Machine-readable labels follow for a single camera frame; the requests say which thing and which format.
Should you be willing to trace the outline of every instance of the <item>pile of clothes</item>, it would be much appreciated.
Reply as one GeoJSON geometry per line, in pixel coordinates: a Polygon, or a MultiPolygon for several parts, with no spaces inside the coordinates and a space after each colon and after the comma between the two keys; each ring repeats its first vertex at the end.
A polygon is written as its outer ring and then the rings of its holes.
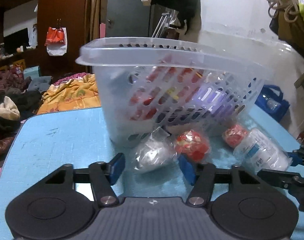
{"type": "Polygon", "coordinates": [[[0,71],[0,167],[21,123],[35,115],[51,77],[25,80],[11,71],[0,71]]]}

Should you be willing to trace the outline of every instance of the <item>wooden shelf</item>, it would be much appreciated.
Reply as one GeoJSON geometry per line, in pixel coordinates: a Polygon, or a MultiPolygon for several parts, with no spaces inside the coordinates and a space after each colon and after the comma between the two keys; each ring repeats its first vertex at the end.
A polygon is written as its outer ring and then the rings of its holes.
{"type": "Polygon", "coordinates": [[[28,49],[21,53],[16,53],[10,58],[5,58],[0,60],[0,67],[3,67],[5,65],[9,66],[14,61],[25,59],[26,67],[33,67],[39,65],[39,59],[38,59],[38,49],[28,49]]]}

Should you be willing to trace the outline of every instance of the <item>clear plastic basket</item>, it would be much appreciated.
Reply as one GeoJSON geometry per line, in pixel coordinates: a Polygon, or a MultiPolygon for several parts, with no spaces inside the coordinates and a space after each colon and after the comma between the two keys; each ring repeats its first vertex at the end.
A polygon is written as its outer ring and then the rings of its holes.
{"type": "Polygon", "coordinates": [[[93,67],[110,138],[129,147],[158,126],[216,134],[255,103],[272,75],[224,51],[159,38],[94,40],[76,62],[93,67]]]}

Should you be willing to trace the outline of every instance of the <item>blue table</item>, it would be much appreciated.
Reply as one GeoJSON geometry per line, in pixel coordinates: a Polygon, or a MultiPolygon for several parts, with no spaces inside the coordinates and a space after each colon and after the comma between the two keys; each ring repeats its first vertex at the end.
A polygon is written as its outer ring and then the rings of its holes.
{"type": "MultiPolygon", "coordinates": [[[[247,127],[264,128],[286,151],[299,144],[277,122],[254,106],[247,119],[247,127]]],[[[211,161],[219,168],[228,168],[234,158],[220,138],[212,138],[211,161]]],[[[181,196],[185,199],[191,190],[176,164],[143,175],[131,170],[133,152],[116,147],[106,131],[101,108],[89,108],[34,116],[26,121],[9,151],[0,177],[0,240],[11,240],[12,235],[5,222],[4,213],[8,203],[34,183],[64,163],[73,163],[75,168],[85,168],[96,161],[109,161],[118,153],[127,156],[127,167],[113,189],[122,196],[181,196]]],[[[304,177],[304,167],[291,167],[304,177]]],[[[216,185],[212,196],[215,199],[227,190],[226,185],[216,185]]],[[[93,199],[88,184],[77,185],[77,191],[93,199]]],[[[288,195],[296,204],[297,201],[288,195]]],[[[304,213],[292,239],[304,239],[304,213]]]]}

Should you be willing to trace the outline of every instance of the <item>screw head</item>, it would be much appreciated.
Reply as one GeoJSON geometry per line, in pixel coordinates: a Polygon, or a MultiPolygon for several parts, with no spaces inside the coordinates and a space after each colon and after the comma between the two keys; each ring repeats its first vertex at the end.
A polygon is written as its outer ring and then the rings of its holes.
{"type": "Polygon", "coordinates": [[[204,203],[204,199],[201,197],[192,197],[192,198],[189,198],[189,202],[192,205],[201,205],[204,203]]]}
{"type": "Polygon", "coordinates": [[[101,202],[105,205],[113,204],[116,201],[116,198],[113,196],[104,196],[101,199],[101,202]]]}

